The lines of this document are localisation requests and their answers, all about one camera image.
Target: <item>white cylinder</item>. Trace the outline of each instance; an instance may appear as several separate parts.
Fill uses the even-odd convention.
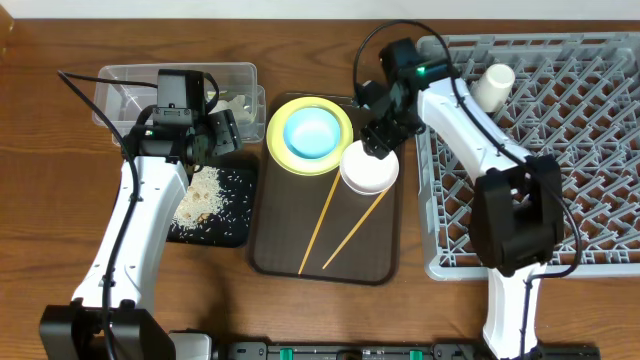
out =
[[[487,113],[500,110],[509,98],[516,74],[505,64],[491,65],[471,89],[471,96]]]

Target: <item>brown placemat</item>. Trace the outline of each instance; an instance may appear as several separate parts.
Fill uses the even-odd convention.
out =
[[[269,118],[283,104],[302,96],[319,95],[281,95],[272,103]],[[345,110],[353,125],[354,139],[357,140],[360,128],[372,119],[372,114],[351,106],[349,98],[320,97],[337,103]],[[284,170],[273,160],[266,141],[263,154],[248,249],[249,263],[256,271],[365,285],[381,285],[393,277],[397,268],[399,214],[402,206],[401,156],[400,175],[395,185],[340,254],[322,270],[322,265],[376,198],[358,195],[340,181],[303,274],[298,276],[302,258],[338,169],[320,176],[299,176]]]

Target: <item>white wall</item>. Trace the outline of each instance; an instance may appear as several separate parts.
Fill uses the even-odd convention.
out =
[[[0,0],[14,18],[612,19],[640,0]]]

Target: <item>yellow plate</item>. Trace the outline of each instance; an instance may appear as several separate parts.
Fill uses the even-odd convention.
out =
[[[330,112],[340,126],[338,145],[324,157],[304,159],[289,150],[284,142],[284,126],[298,110],[320,108]],[[319,97],[298,98],[284,104],[271,118],[267,126],[267,147],[273,159],[285,170],[298,175],[314,176],[327,173],[340,165],[344,150],[353,142],[353,127],[347,113],[340,106]]]

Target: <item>dish rack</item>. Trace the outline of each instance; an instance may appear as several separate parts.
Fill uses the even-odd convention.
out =
[[[537,155],[553,154],[576,222],[581,266],[573,277],[640,275],[640,33],[445,36],[453,62],[472,84],[494,63],[516,81],[493,120]],[[444,57],[434,37],[419,52]],[[425,270],[435,280],[483,279],[468,225],[473,186],[437,134],[418,136],[419,204]],[[547,272],[566,269],[575,242],[565,239]]]

